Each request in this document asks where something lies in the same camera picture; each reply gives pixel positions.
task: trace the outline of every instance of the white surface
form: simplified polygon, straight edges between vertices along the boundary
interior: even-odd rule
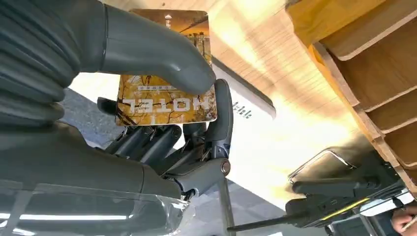
[[[407,189],[403,189],[402,193],[397,195],[396,197],[404,205],[414,200],[414,197],[411,195],[411,193],[408,192]],[[382,199],[376,199],[374,201],[371,201],[370,203],[361,206],[361,214],[364,216],[374,216],[396,208],[393,200],[388,200],[385,203],[383,203],[384,201],[385,200]]]

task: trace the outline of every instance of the floor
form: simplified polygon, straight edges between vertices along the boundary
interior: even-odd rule
[[[76,126],[84,138],[93,145],[107,146],[123,128],[114,124],[114,117],[102,114],[94,102],[66,89],[66,98],[61,103],[65,107],[64,121]],[[279,217],[285,212],[264,199],[256,196],[236,183],[229,182],[230,197],[236,224]],[[178,236],[222,236],[224,235],[217,187],[204,195],[192,199],[195,213],[176,235]],[[325,236],[323,229],[298,229],[283,225],[239,233],[239,236],[269,236],[281,232],[284,236]]]

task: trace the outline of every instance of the metal rod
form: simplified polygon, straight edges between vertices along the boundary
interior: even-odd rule
[[[279,218],[270,219],[270,220],[264,220],[264,221],[258,221],[253,222],[249,224],[243,224],[243,225],[237,225],[233,227],[228,227],[227,231],[229,232],[239,232],[239,231],[245,231],[245,230],[252,230],[257,228],[262,228],[266,226],[273,226],[273,225],[280,225],[280,224],[294,224],[298,222],[301,219],[304,219],[307,215],[299,214],[299,215],[284,215]]]
[[[227,179],[223,178],[217,183],[219,188],[219,200],[222,210],[222,218],[224,228],[235,226],[235,220],[233,218],[232,204],[230,203],[229,186],[227,185]],[[228,236],[236,236],[236,232],[228,232],[225,230]]]

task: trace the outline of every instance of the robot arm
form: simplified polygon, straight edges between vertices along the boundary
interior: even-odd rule
[[[148,165],[89,147],[75,127],[57,122],[64,112],[58,104],[64,99],[63,89],[79,72],[153,74],[183,91],[204,93],[214,84],[215,74],[185,37],[96,0],[0,0],[0,22],[0,156],[3,163],[0,183],[17,183],[22,193],[36,189],[39,194],[39,186],[60,186],[60,189],[70,186],[180,198],[181,192],[195,188],[196,184],[201,186],[198,193],[210,187],[215,180],[207,176],[212,175],[213,165],[218,167],[215,170],[218,176],[223,177],[224,171],[220,170],[223,162],[219,158],[195,168],[190,165],[176,169],[169,173],[171,179],[163,179]],[[221,91],[226,92],[217,93],[219,104],[231,105],[227,84],[221,80],[218,83],[223,84]],[[206,144],[212,149],[220,147],[228,151],[230,122],[233,122],[230,110],[231,106],[228,114],[222,116],[219,109],[218,122],[208,128]],[[224,128],[227,132],[216,135]],[[222,150],[218,152],[219,157],[226,157]],[[85,214],[87,209],[76,200],[67,201],[68,207],[72,213]],[[91,206],[95,201],[86,200],[84,204]],[[22,212],[7,205],[13,202],[0,199],[0,210],[19,219]],[[28,200],[14,204],[24,210],[29,203]],[[95,210],[111,209],[111,203],[100,205],[105,209]],[[57,211],[46,200],[40,199],[34,204],[43,209],[32,211]],[[146,230],[148,223],[165,226],[167,215],[158,213],[160,207],[146,205],[147,210],[142,210],[146,213],[140,219],[130,222],[127,218],[128,225],[118,223],[113,230],[136,231],[138,221],[143,223],[138,232]],[[181,214],[175,212],[170,216],[177,218],[175,229]],[[16,227],[11,222],[2,231],[5,235],[4,231]],[[26,223],[27,229],[51,229],[54,224],[53,221],[50,225],[49,221],[29,220],[21,225]],[[77,229],[75,232],[87,234],[76,224],[68,226]],[[100,228],[91,235],[102,235],[102,230],[106,229]],[[161,232],[169,233],[165,228]]]
[[[153,74],[201,94],[215,74],[180,34],[96,0],[1,1],[0,123],[40,126],[79,72]]]

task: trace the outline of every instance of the clear plastic film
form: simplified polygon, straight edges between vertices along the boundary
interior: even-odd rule
[[[190,208],[158,195],[9,184],[0,186],[0,235],[170,236],[194,217]]]

